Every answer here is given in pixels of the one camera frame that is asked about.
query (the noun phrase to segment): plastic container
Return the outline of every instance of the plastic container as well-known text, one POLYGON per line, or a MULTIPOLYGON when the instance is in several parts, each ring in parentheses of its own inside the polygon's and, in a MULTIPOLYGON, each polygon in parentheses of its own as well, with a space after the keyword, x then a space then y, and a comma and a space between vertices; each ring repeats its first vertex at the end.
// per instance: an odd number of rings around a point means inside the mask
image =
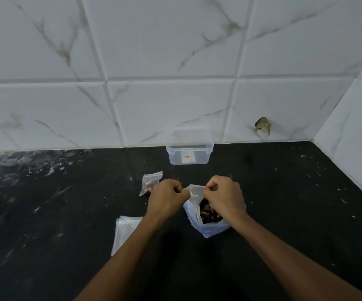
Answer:
POLYGON ((208 129, 175 129, 166 135, 168 158, 173 165, 207 164, 213 146, 208 129))

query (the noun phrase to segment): clear plastic bag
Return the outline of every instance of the clear plastic bag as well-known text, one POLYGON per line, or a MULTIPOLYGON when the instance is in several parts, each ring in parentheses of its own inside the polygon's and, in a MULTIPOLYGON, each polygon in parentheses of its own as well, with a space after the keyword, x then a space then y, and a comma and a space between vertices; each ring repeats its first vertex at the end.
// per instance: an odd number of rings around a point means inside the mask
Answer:
POLYGON ((192 227, 199 231, 205 238, 210 238, 215 234, 221 233, 228 229, 230 225, 225 219, 222 219, 218 223, 203 224, 200 216, 199 204, 204 199, 202 190, 205 186, 189 185, 186 189, 189 190, 191 197, 184 203, 184 210, 187 213, 187 217, 191 222, 192 227))
POLYGON ((159 180, 163 177, 163 171, 144 174, 142 177, 142 189, 139 196, 152 192, 154 185, 158 184, 159 180))
POLYGON ((114 236, 113 249, 111 256, 127 241, 130 235, 138 227, 142 217, 135 216, 120 216, 116 222, 116 235, 114 236))

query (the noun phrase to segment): tile wall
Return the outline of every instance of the tile wall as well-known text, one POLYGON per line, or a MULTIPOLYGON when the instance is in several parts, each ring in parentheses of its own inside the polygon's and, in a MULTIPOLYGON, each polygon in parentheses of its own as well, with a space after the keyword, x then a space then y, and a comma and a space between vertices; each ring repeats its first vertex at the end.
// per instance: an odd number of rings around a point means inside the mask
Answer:
POLYGON ((0 0, 0 151, 309 140, 361 68, 362 0, 0 0))
POLYGON ((362 189, 362 71, 315 136, 315 144, 362 189))

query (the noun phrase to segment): label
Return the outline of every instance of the label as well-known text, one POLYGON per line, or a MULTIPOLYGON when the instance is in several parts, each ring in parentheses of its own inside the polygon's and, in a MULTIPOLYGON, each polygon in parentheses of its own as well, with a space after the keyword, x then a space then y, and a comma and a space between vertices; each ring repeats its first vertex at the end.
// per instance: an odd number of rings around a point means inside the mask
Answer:
POLYGON ((193 151, 181 151, 181 160, 183 164, 195 163, 195 153, 193 151))

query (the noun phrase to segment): right hand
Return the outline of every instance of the right hand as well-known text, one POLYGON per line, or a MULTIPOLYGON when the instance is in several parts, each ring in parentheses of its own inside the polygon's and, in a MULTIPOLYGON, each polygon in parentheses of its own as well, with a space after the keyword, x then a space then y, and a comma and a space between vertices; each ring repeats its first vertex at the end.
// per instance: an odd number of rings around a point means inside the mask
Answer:
POLYGON ((229 177, 212 177, 203 189, 203 195, 228 223, 248 216, 240 185, 229 177))

